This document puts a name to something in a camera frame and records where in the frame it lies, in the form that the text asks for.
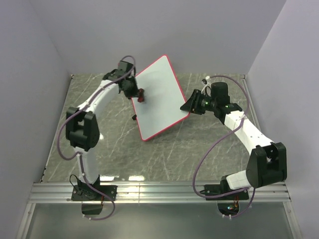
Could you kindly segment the red and black eraser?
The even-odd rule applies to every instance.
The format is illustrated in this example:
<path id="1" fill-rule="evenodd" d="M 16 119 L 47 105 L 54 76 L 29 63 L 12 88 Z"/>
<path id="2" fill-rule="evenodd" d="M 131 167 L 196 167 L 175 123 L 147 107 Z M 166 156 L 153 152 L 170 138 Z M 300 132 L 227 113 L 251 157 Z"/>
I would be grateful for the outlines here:
<path id="1" fill-rule="evenodd" d="M 140 88 L 139 92 L 138 92 L 138 102 L 142 103 L 145 101 L 145 97 L 144 97 L 144 89 Z"/>

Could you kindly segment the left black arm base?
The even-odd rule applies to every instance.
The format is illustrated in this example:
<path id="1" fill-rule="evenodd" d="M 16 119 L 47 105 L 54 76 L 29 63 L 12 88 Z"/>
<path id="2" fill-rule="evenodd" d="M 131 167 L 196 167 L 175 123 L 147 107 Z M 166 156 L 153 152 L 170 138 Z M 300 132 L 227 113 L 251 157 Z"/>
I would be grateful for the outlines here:
<path id="1" fill-rule="evenodd" d="M 116 199 L 116 185 L 99 185 L 97 190 L 107 195 L 113 201 Z M 75 185 L 71 196 L 72 201 L 109 201 L 110 199 L 89 188 L 87 184 Z"/>

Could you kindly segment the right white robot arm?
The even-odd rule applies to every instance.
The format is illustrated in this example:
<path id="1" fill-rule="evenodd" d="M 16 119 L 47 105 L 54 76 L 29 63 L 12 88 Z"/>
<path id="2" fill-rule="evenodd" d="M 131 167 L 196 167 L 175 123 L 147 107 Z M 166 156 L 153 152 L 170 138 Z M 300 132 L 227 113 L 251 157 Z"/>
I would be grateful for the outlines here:
<path id="1" fill-rule="evenodd" d="M 202 90 L 194 90 L 191 97 L 180 109 L 192 114 L 203 115 L 207 111 L 235 134 L 249 153 L 245 170 L 224 176 L 214 191 L 195 193 L 203 198 L 231 199 L 250 188 L 260 188 L 283 182 L 287 178 L 287 150 L 281 143 L 275 143 L 247 118 L 248 108 L 243 110 L 230 101 L 228 85 L 225 82 L 212 83 L 211 77 L 202 80 Z"/>

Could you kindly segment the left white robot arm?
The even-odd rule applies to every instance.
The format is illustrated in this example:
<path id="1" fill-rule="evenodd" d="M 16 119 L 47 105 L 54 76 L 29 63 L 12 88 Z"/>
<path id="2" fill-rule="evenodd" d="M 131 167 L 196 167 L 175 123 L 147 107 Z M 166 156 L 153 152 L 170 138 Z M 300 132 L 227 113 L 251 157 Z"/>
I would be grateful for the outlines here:
<path id="1" fill-rule="evenodd" d="M 87 183 L 83 194 L 89 200 L 96 200 L 101 188 L 95 183 L 100 179 L 94 148 L 100 139 L 98 115 L 114 97 L 123 92 L 127 99 L 144 101 L 144 90 L 136 81 L 136 67 L 133 63 L 120 60 L 116 69 L 107 73 L 98 88 L 78 107 L 69 107 L 66 113 L 65 136 L 74 148 L 79 164 L 79 180 Z"/>

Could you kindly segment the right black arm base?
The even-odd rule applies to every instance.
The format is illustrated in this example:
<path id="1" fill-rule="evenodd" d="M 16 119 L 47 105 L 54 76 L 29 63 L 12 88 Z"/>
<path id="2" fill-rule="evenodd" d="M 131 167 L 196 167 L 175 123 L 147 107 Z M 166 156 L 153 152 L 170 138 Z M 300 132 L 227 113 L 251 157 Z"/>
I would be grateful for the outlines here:
<path id="1" fill-rule="evenodd" d="M 235 190 L 231 190 L 228 186 L 224 187 L 220 184 L 205 184 L 204 189 L 200 191 L 200 194 L 205 196 L 207 201 L 233 201 L 249 199 L 247 190 L 241 190 L 235 193 Z"/>

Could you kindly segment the white board with pink frame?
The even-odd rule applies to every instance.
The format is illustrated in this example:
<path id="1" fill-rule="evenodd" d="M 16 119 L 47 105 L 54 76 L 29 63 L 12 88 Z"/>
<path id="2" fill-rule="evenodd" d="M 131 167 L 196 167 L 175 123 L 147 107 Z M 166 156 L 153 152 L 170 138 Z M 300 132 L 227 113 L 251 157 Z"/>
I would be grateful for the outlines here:
<path id="1" fill-rule="evenodd" d="M 144 90 L 143 102 L 132 99 L 142 141 L 150 140 L 189 116 L 189 112 L 180 109 L 186 97 L 167 55 L 139 72 L 136 81 Z"/>

